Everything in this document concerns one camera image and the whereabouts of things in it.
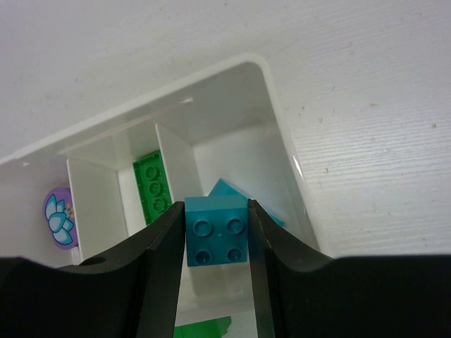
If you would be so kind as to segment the small green lego brick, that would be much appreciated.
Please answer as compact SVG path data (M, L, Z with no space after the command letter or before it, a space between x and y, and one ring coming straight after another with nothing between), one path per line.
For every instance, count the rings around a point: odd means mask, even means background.
M161 152L154 151L132 166L144 221L150 225L172 204Z

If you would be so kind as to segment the purple curved lego brick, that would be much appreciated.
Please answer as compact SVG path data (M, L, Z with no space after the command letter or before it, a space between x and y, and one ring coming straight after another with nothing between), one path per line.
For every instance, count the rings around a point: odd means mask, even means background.
M75 209L69 187L50 190L44 199L43 215L58 248L71 250L78 246Z

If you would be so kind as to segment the small teal lego brick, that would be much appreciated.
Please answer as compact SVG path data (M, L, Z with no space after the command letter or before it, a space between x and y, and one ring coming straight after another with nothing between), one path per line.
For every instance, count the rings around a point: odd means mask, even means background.
M247 261L247 202L241 196L196 196L185 199L189 267Z

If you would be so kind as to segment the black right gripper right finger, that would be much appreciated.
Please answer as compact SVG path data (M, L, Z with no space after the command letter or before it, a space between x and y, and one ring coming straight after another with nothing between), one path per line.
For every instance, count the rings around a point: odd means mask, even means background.
M248 202L260 337L449 337L448 255L331 258Z

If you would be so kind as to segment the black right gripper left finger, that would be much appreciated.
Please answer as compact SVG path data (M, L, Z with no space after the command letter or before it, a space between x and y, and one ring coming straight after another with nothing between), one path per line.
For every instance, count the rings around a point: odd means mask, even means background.
M1 259L2 337L172 337L185 207L79 265Z

